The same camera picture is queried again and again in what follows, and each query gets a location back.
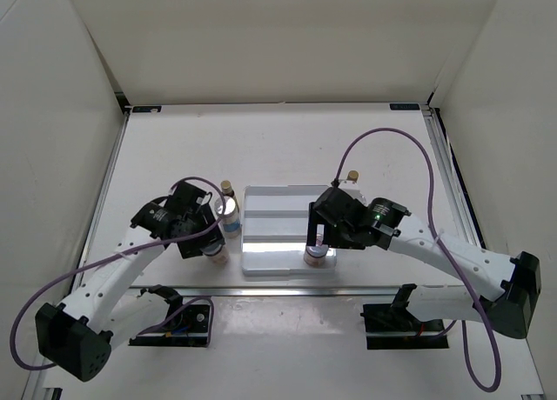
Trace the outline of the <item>white-lid sauce jar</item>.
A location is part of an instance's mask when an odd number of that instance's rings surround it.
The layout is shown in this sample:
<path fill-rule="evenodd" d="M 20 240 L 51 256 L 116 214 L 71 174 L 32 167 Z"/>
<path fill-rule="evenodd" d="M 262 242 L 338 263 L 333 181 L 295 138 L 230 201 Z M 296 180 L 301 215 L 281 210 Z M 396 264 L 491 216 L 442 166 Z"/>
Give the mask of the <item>white-lid sauce jar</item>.
<path fill-rule="evenodd" d="M 202 253 L 215 264 L 226 264 L 230 260 L 229 251 L 224 243 L 215 243 L 202 249 Z"/>
<path fill-rule="evenodd" d="M 329 247 L 323 244 L 315 246 L 306 246 L 304 252 L 304 261 L 311 267 L 318 268 L 325 262 Z"/>

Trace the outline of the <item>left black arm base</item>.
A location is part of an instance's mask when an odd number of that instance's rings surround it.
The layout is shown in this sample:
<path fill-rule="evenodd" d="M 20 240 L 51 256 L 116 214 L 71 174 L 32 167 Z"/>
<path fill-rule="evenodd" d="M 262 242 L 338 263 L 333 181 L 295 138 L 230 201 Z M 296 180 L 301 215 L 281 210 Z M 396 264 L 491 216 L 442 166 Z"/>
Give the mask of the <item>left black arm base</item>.
<path fill-rule="evenodd" d="M 168 311 L 163 325 L 131 338 L 129 346 L 207 348 L 210 345 L 215 315 L 211 297 L 194 297 L 186 301 L 176 290 L 162 285 L 142 288 L 140 294 L 163 298 Z"/>

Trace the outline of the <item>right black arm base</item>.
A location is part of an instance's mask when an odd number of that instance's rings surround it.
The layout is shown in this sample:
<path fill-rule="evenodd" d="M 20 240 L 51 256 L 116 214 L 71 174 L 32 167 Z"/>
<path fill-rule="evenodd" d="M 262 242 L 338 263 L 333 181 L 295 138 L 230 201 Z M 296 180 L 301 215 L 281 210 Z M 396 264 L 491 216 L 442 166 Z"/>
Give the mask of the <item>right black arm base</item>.
<path fill-rule="evenodd" d="M 410 283 L 402 285 L 390 303 L 363 305 L 368 350 L 445 350 L 449 348 L 447 333 L 441 319 L 420 321 L 407 311 L 409 298 L 417 289 Z"/>

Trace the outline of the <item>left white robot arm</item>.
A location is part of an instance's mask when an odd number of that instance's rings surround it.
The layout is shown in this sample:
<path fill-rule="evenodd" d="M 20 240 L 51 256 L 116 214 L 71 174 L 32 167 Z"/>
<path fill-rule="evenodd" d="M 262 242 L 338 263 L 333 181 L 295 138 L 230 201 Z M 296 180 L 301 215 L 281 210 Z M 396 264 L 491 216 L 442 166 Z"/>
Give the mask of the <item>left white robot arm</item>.
<path fill-rule="evenodd" d="M 190 177 L 165 197 L 145 204 L 104 263 L 94 263 L 82 285 L 35 315 L 40 353 L 82 382 L 94 378 L 120 344 L 148 333 L 189 328 L 189 304 L 156 284 L 128 290 L 156 258 L 175 244 L 182 258 L 219 253 L 225 239 L 211 208 L 212 193 Z"/>

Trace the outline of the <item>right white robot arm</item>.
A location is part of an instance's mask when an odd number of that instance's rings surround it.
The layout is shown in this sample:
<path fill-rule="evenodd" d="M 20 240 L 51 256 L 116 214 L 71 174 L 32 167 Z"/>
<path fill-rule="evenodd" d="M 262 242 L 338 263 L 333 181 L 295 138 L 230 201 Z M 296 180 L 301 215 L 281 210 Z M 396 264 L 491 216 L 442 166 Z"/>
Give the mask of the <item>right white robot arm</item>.
<path fill-rule="evenodd" d="M 378 247 L 428 264 L 460 286 L 402 285 L 388 305 L 368 313 L 385 331 L 412 331 L 432 320 L 486 321 L 505 337 L 527 336 L 540 295 L 540 261 L 498 254 L 433 233 L 406 207 L 377 197 L 369 204 L 331 187 L 309 205 L 306 243 L 330 249 Z"/>

